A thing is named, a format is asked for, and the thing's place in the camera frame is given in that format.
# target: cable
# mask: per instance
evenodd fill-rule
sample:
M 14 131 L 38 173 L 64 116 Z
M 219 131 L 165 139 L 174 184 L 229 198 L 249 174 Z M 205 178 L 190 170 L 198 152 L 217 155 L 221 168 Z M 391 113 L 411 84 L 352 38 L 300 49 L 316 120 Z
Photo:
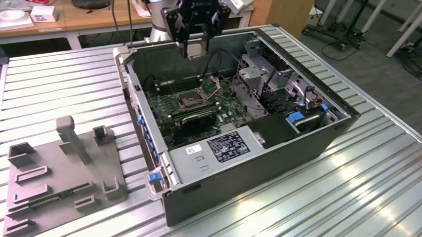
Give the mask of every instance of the cable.
M 97 44 L 97 45 L 100 45 L 100 46 L 105 46 L 105 45 L 109 44 L 109 42 L 110 42 L 110 40 L 112 40 L 112 36 L 113 36 L 113 32 L 110 32 L 110 36 L 109 36 L 108 42 L 106 42 L 105 44 L 101 44 L 101 43 L 93 41 L 92 39 L 89 39 L 89 37 L 86 38 L 86 36 L 82 36 L 82 37 L 85 38 L 86 41 L 89 41 L 89 42 L 92 42 L 92 43 L 94 43 L 94 44 Z
M 420 72 L 420 71 L 422 71 L 422 70 L 420 70 L 420 67 L 418 66 L 418 64 L 415 63 L 415 61 L 411 59 L 411 57 L 407 55 L 405 52 L 401 51 L 401 53 L 403 53 L 403 55 L 407 57 L 407 59 L 411 61 L 411 63 L 416 66 L 416 68 L 418 68 L 418 70 L 419 70 L 419 72 Z M 419 78 L 419 76 L 418 76 L 413 72 L 411 72 L 411 71 L 407 69 L 405 64 L 404 64 L 404 60 L 401 60 L 401 59 L 399 59 L 399 60 L 400 60 L 401 67 L 403 67 L 403 69 L 405 70 L 405 72 L 407 72 L 409 75 L 412 75 L 418 80 L 422 80 L 422 78 Z
M 263 111 L 267 111 L 267 109 L 256 109 L 256 108 L 253 108 L 253 107 L 251 107 L 251 106 L 247 106 L 247 105 L 245 105 L 245 107 L 248 107 L 248 108 L 251 108 L 251 109 L 253 109 L 253 110 L 263 110 Z
M 126 2 L 126 13 L 129 15 L 129 37 L 130 37 L 130 45 L 133 42 L 133 35 L 132 35 L 132 15 L 130 15 L 130 3 L 129 0 L 125 0 Z
M 269 74 L 269 77 L 268 77 L 268 79 L 265 80 L 265 82 L 264 82 L 264 84 L 263 84 L 261 93 L 263 93 L 263 91 L 264 91 L 264 88 L 265 88 L 267 85 L 269 84 L 269 81 L 271 81 L 271 79 L 272 79 L 272 77 L 273 77 L 273 75 L 275 75 L 275 72 L 276 72 L 276 67 L 273 67 L 273 69 L 272 69 L 272 71 L 271 71 L 271 74 Z
M 121 34 L 120 34 L 120 31 L 118 31 L 118 27 L 117 27 L 117 21 L 116 21 L 116 15 L 113 13 L 113 2 L 114 0 L 110 0 L 110 14 L 112 14 L 112 20 L 113 20 L 113 26 L 116 27 L 116 32 L 117 32 L 117 35 L 120 37 L 120 40 L 121 40 L 121 43 L 122 45 L 125 44 L 124 40 L 122 40 L 122 37 L 121 37 Z
M 408 60 L 411 61 L 411 63 L 415 65 L 415 67 L 418 68 L 419 72 L 422 72 L 422 68 L 419 67 L 419 65 L 416 64 L 416 62 L 411 59 L 411 57 L 405 54 L 405 57 L 408 58 Z
M 405 68 L 405 65 L 404 65 L 403 60 L 400 60 L 400 62 L 401 62 L 401 67 L 403 67 L 403 69 L 405 70 L 405 72 L 407 72 L 409 75 L 412 75 L 418 80 L 422 80 L 422 78 L 419 78 L 418 75 L 415 75 L 415 74 Z
M 213 55 L 215 55 L 217 52 L 224 52 L 224 53 L 227 53 L 227 54 L 233 58 L 233 60 L 236 60 L 236 62 L 244 66 L 244 64 L 240 62 L 240 60 L 237 59 L 237 57 L 236 57 L 231 52 L 228 52 L 225 49 L 219 48 L 216 51 L 212 52 L 212 54 L 211 54 L 211 56 L 209 56 L 209 58 L 208 58 L 208 61 L 207 61 L 207 64 L 205 64 L 205 68 L 204 68 L 204 71 L 202 71 L 202 76 L 204 76 L 204 75 L 207 74 L 207 72 L 208 72 L 208 67 L 209 67 L 211 59 L 212 59 Z
M 320 18 L 319 18 L 317 11 L 316 11 L 316 0 L 315 0 L 315 3 L 313 3 L 313 7 L 315 7 L 316 18 L 317 18 L 316 27 L 321 28 Z
M 150 13 L 150 10 L 149 10 L 149 7 L 148 7 L 148 4 L 146 4 L 146 3 L 145 3 L 145 6 L 146 6 L 148 13 L 149 13 L 149 15 L 152 16 L 152 13 Z
M 85 37 L 88 37 L 88 38 L 92 38 L 92 39 L 93 39 L 93 38 L 98 37 L 98 35 L 100 35 L 100 33 L 97 33 L 97 34 L 96 34 L 96 36 L 92 36 L 92 37 L 90 37 L 90 36 L 85 36 Z
M 347 58 L 349 58 L 351 55 L 353 55 L 360 49 L 357 48 L 356 51 L 353 51 L 351 54 L 348 54 L 344 58 L 331 58 L 328 55 L 325 55 L 324 53 L 324 48 L 327 48 L 329 45 L 333 45 L 336 42 L 332 42 L 332 43 L 328 43 L 324 47 L 321 47 L 320 49 L 320 53 L 331 60 L 335 60 L 335 61 L 343 61 L 345 60 Z
M 347 0 L 343 1 L 341 5 L 340 5 L 340 8 L 337 9 L 337 12 L 336 12 L 335 17 L 333 17 L 335 20 L 336 20 L 337 15 L 340 14 L 340 11 L 343 10 L 345 2 L 347 2 Z

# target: slotted metal surface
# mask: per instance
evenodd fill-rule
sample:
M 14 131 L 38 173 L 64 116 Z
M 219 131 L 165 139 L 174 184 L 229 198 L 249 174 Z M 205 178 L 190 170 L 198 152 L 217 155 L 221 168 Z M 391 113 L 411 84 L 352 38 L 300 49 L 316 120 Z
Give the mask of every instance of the slotted metal surface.
M 422 234 L 420 135 L 280 28 L 261 29 L 361 113 L 323 154 L 174 227 L 166 227 L 161 203 L 149 201 L 144 189 L 146 166 L 110 60 L 114 46 L 12 58 L 1 71 L 6 76 L 0 79 L 1 229 L 8 146 L 22 141 L 36 146 L 57 140 L 53 119 L 72 115 L 76 133 L 102 124 L 112 127 L 129 198 L 40 236 Z

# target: gray carpet floor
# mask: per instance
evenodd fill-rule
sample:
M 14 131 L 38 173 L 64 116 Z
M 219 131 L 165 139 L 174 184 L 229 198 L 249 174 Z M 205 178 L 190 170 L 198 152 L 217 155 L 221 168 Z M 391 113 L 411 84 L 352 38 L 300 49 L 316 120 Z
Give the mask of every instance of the gray carpet floor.
M 336 14 L 341 0 L 333 6 L 331 14 Z M 316 6 L 325 8 L 328 0 L 316 0 Z M 348 25 L 359 3 L 353 2 L 344 18 Z M 365 23 L 372 10 L 367 7 L 359 18 L 356 28 L 360 29 Z M 360 50 L 343 61 L 328 59 L 320 53 L 320 49 L 335 40 L 329 37 L 311 32 L 301 35 L 300 42 L 333 66 L 333 68 L 363 89 L 363 91 L 419 132 L 422 133 L 422 81 L 418 80 L 401 67 L 400 59 L 405 59 L 397 52 L 389 59 L 384 55 L 388 52 L 401 33 L 396 30 L 400 23 L 379 15 L 368 32 L 367 42 Z M 408 41 L 413 42 L 420 33 L 413 32 Z M 331 58 L 344 58 L 356 49 L 348 47 L 339 51 L 333 46 L 324 49 Z M 415 57 L 422 66 L 422 56 Z

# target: green motherboard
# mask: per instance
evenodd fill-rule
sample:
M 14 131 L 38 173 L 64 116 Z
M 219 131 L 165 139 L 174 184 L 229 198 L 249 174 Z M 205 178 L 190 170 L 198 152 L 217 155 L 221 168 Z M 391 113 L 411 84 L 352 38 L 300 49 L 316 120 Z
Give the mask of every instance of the green motherboard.
M 186 90 L 176 85 L 166 94 L 146 93 L 157 126 L 169 150 L 240 127 L 252 120 L 223 77 L 209 76 Z

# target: sticker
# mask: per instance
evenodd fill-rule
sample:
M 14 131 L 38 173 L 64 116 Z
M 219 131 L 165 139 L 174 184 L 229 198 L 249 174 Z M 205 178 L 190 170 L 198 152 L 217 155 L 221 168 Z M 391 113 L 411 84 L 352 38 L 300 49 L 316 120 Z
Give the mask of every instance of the sticker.
M 196 152 L 200 152 L 202 149 L 200 148 L 200 145 L 197 144 L 197 145 L 193 145 L 192 147 L 188 147 L 186 149 L 185 149 L 185 152 L 186 152 L 186 154 L 189 155 L 189 154 L 193 154 L 193 153 L 196 153 Z
M 40 29 L 38 32 L 62 31 L 61 28 Z
M 225 162 L 249 152 L 237 132 L 228 133 L 207 142 L 219 162 Z

